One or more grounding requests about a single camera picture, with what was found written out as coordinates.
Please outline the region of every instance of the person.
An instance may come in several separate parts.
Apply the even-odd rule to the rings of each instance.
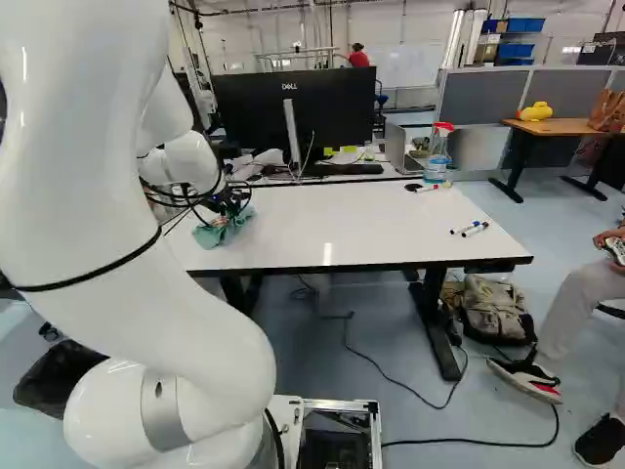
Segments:
[[[353,52],[350,54],[349,57],[345,57],[342,54],[335,54],[335,55],[342,57],[343,59],[348,61],[350,64],[352,64],[352,66],[370,66],[369,58],[364,52],[362,52],[363,49],[364,49],[364,46],[360,44],[359,42],[356,42],[355,44],[352,45]]]
[[[601,249],[605,240],[614,236],[625,239],[625,227],[597,234],[593,242]],[[561,380],[547,367],[558,366],[600,302],[618,298],[625,298],[625,268],[609,260],[581,267],[562,283],[529,356],[518,362],[488,359],[488,365],[532,396],[561,404]],[[604,467],[624,447],[625,376],[622,376],[614,410],[575,442],[573,452],[588,467]]]

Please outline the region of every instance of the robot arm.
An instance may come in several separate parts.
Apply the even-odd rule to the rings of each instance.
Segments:
[[[204,137],[190,131],[137,158],[140,176],[155,186],[189,183],[198,193],[221,192],[226,179]]]
[[[243,469],[263,438],[271,345],[155,237],[137,177],[137,154],[174,149],[191,128],[188,108],[163,106],[172,95],[156,86],[169,24],[165,0],[4,6],[0,270],[43,318],[112,357],[67,403],[65,438],[81,457]]]

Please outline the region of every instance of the white desk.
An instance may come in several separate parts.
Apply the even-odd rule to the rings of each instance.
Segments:
[[[533,257],[457,189],[419,194],[405,181],[254,189],[258,215],[228,246],[203,249],[193,238],[194,215],[166,237],[175,256],[194,277],[220,277],[229,302],[249,313],[239,275],[403,271],[426,268],[424,285],[410,288],[437,354],[443,378],[458,379],[438,313],[447,268],[492,272],[529,264]],[[452,227],[488,220],[472,237]]]
[[[406,145],[406,152],[413,149],[412,145]],[[364,147],[359,147],[357,153],[343,153],[333,157],[330,161],[336,164],[348,164],[354,163],[360,154],[364,152]],[[355,164],[381,164],[384,170],[381,174],[356,174],[356,175],[340,175],[340,176],[326,176],[324,178],[306,178],[304,177],[300,183],[301,185],[319,185],[319,184],[339,184],[339,183],[354,183],[354,182],[372,182],[372,181],[388,181],[388,180],[410,180],[421,179],[422,173],[414,175],[404,175],[395,170],[393,165],[387,160],[383,152],[377,151],[375,153],[376,161],[359,161]],[[240,182],[234,174],[230,179],[232,183]],[[284,177],[284,179],[276,179],[272,177],[263,177],[257,181],[249,181],[249,184],[255,188],[271,188],[278,186],[297,186],[292,178]]]

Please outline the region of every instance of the black band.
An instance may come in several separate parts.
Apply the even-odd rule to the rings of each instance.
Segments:
[[[83,281],[91,280],[92,278],[102,276],[110,271],[114,271],[118,267],[123,266],[124,264],[129,263],[133,259],[141,256],[144,252],[150,249],[160,238],[161,228],[158,227],[156,234],[143,246],[139,249],[134,250],[127,256],[122,257],[121,259],[116,260],[110,264],[105,265],[104,267],[100,267],[91,271],[87,274],[83,274],[82,276],[69,278],[67,280],[55,281],[53,283],[46,283],[44,285],[33,285],[33,286],[14,286],[15,290],[18,291],[26,291],[32,293],[38,293],[41,291],[50,291],[50,290],[58,290],[60,288],[65,288],[66,286],[72,286],[76,283],[82,283]]]

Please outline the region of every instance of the whiteboard marker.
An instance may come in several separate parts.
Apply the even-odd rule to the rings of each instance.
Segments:
[[[481,225],[479,225],[478,227],[472,227],[468,231],[462,233],[462,237],[469,237],[469,236],[477,235],[479,232],[483,232],[489,226],[490,226],[490,224],[488,222],[484,222]]]
[[[468,227],[461,228],[461,229],[459,229],[459,230],[454,230],[454,229],[452,228],[451,230],[449,230],[449,232],[450,232],[452,235],[460,235],[460,234],[462,234],[462,233],[464,233],[464,232],[467,232],[467,231],[468,231],[468,230],[470,230],[471,228],[478,227],[478,226],[479,226],[479,223],[480,223],[479,221],[475,220],[475,221],[474,221],[471,225],[469,225]]]
[[[434,191],[436,189],[438,189],[438,184],[434,184],[430,188],[419,188],[415,192],[416,193],[420,193],[420,192]]]

